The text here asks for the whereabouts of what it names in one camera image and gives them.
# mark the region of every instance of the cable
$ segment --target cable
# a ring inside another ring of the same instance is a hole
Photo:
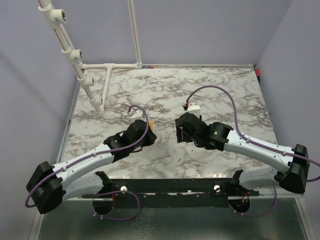
[[[131,143],[130,145],[128,146],[124,146],[124,147],[120,147],[120,148],[115,148],[115,149],[109,149],[109,150],[105,150],[105,151],[98,151],[95,153],[96,156],[98,155],[101,155],[101,154],[108,154],[108,153],[113,153],[113,152],[118,152],[118,151],[122,151],[122,150],[126,150],[126,149],[129,149],[131,147],[133,147],[134,145],[138,144],[139,142],[141,142],[144,137],[146,136],[147,132],[148,132],[148,129],[149,129],[149,119],[148,119],[148,115],[147,115],[147,112],[146,110],[144,110],[142,107],[138,106],[138,105],[131,105],[128,109],[128,113],[131,111],[132,108],[138,108],[142,111],[142,113],[144,114],[145,116],[145,120],[146,120],[146,126],[145,126],[145,130],[142,134],[142,136],[137,140],[135,141],[134,143]],[[84,156],[82,158],[79,158],[78,160],[66,165],[65,167],[62,167],[60,169],[58,169],[57,171],[54,171],[52,173],[50,173],[48,176],[46,176],[45,178],[43,178],[41,181],[39,181],[35,186],[34,188],[29,192],[28,196],[26,197],[25,199],[25,202],[24,202],[24,205],[27,207],[27,208],[34,208],[36,206],[36,204],[32,204],[32,205],[29,205],[29,199],[31,198],[31,196],[34,194],[34,192],[36,191],[37,188],[39,188],[45,181],[47,181],[48,179],[50,179],[51,177],[53,177],[54,175],[58,174],[58,173],[61,173],[62,171],[64,171],[65,169],[68,169],[70,167],[72,167],[73,165],[76,165],[88,158],[91,158],[91,157],[95,157],[93,153],[87,155],[87,156]]]
[[[105,215],[99,215],[96,210],[95,207],[93,206],[92,209],[94,211],[93,216],[99,216],[102,219],[109,219],[109,220],[114,220],[114,221],[120,221],[120,222],[124,222],[124,221],[128,221],[131,219],[134,219],[136,216],[139,215],[141,208],[140,208],[140,201],[137,195],[135,195],[133,192],[131,191],[111,191],[111,192],[107,192],[107,193],[100,193],[100,194],[95,194],[95,196],[105,196],[105,195],[111,195],[111,194],[121,194],[121,193],[127,193],[127,194],[131,194],[132,196],[134,196],[134,198],[136,199],[136,203],[137,203],[137,211],[135,214],[133,214],[132,216],[129,217],[125,217],[125,218],[116,218],[116,217],[110,217],[110,216],[105,216]]]
[[[251,139],[248,140],[248,138],[245,137],[245,136],[241,133],[241,131],[240,131],[240,129],[239,129],[239,125],[238,125],[238,117],[237,117],[237,109],[236,109],[235,101],[234,101],[234,99],[232,98],[232,96],[230,95],[230,93],[229,93],[228,91],[226,91],[225,89],[223,89],[222,87],[214,86],[214,85],[205,85],[205,86],[199,87],[198,89],[194,90],[194,91],[188,96],[188,98],[187,98],[186,101],[185,101],[185,106],[187,107],[187,106],[189,105],[189,100],[190,100],[190,98],[191,98],[196,92],[198,92],[198,91],[201,90],[201,89],[205,89],[205,88],[219,89],[219,90],[223,91],[225,94],[227,94],[227,96],[230,98],[231,103],[232,103],[232,106],[233,106],[235,130],[236,130],[236,132],[240,135],[240,137],[242,137],[244,140],[249,141],[249,143],[251,143],[251,144],[253,144],[253,145],[256,145],[256,146],[258,146],[258,147],[260,147],[260,148],[267,149],[267,150],[269,150],[269,151],[273,151],[273,152],[278,153],[278,154],[283,154],[283,151],[281,151],[281,150],[278,150],[278,149],[275,149],[275,148],[266,146],[266,145],[261,144],[261,143],[256,142],[256,141],[252,141]],[[305,160],[305,161],[308,161],[308,162],[313,163],[314,165],[317,165],[318,167],[320,167],[320,163],[318,163],[318,162],[316,162],[315,160],[312,160],[312,159],[310,159],[310,158],[308,158],[308,157],[300,156],[300,155],[298,155],[298,154],[289,153],[289,152],[287,152],[286,155],[291,156],[291,157],[295,157],[295,158],[303,159],[303,160]],[[312,178],[312,179],[308,179],[307,182],[310,183],[310,182],[315,182],[315,181],[318,181],[318,180],[320,180],[320,176],[315,177],[315,178]]]
[[[264,212],[264,213],[261,213],[261,214],[253,214],[253,215],[251,215],[251,214],[245,214],[245,213],[243,213],[243,212],[241,213],[241,212],[236,211],[230,204],[229,204],[229,206],[230,206],[230,208],[233,210],[233,212],[234,212],[235,214],[238,214],[238,215],[241,215],[241,216],[244,216],[244,217],[248,217],[248,218],[258,218],[258,217],[265,216],[265,215],[269,214],[269,213],[275,208],[275,206],[277,205],[277,201],[278,201],[277,190],[276,190],[275,187],[273,187],[273,190],[274,190],[274,200],[273,200],[273,204],[272,204],[272,206],[271,206],[266,212]]]

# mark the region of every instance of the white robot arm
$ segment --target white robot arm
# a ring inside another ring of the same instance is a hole
[[[236,129],[221,122],[206,125],[201,120],[200,107],[196,103],[188,105],[186,112],[175,120],[175,125],[178,143],[194,142],[199,148],[241,154],[269,165],[257,170],[236,171],[233,178],[243,190],[280,186],[292,193],[305,192],[310,164],[292,155],[307,157],[306,147],[272,144],[239,134]]]
[[[25,206],[37,207],[41,214],[45,214],[66,199],[98,194],[107,185],[107,175],[96,172],[86,177],[85,174],[126,158],[129,154],[137,152],[135,149],[151,146],[157,139],[149,127],[144,110],[133,113],[131,121],[134,122],[127,130],[108,137],[102,144],[83,155],[53,165],[47,161],[39,164],[26,186],[29,195]],[[34,205],[29,205],[30,198]]]

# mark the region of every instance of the reflective metal surface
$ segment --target reflective metal surface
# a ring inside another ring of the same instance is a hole
[[[252,199],[248,213],[262,213],[272,199]],[[125,217],[135,209],[114,209]],[[275,210],[259,218],[229,208],[144,208],[131,221],[93,217],[90,200],[66,201],[45,215],[40,240],[306,240],[294,198],[281,198]]]

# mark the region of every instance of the marble tabletop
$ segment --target marble tabletop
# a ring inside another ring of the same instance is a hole
[[[92,91],[102,94],[106,72],[85,71],[94,79]],[[131,104],[144,107],[153,121],[157,140],[153,146],[103,166],[110,178],[227,178],[238,169],[258,169],[254,159],[218,150],[177,143],[175,119],[183,114],[182,104],[196,88],[217,85],[234,98],[240,130],[252,137],[276,143],[276,136],[253,69],[250,68],[153,68],[115,69],[111,73],[107,111],[99,118],[84,91],[78,95],[62,160],[67,161],[98,146],[108,136],[127,129]],[[222,122],[234,127],[233,108],[222,91],[206,88],[192,101],[201,107],[207,124]]]

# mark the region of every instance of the lavender wall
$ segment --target lavender wall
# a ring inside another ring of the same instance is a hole
[[[320,1],[294,0],[259,62],[261,89],[280,144],[308,147],[320,162]],[[320,175],[312,165],[309,177]],[[320,239],[320,182],[304,196]]]
[[[26,184],[54,163],[77,79],[37,1],[0,1],[0,239],[28,238]]]
[[[134,0],[144,64],[257,64],[293,0]],[[85,63],[135,63],[127,0],[52,0]]]
[[[134,0],[145,64],[257,64],[292,0]]]

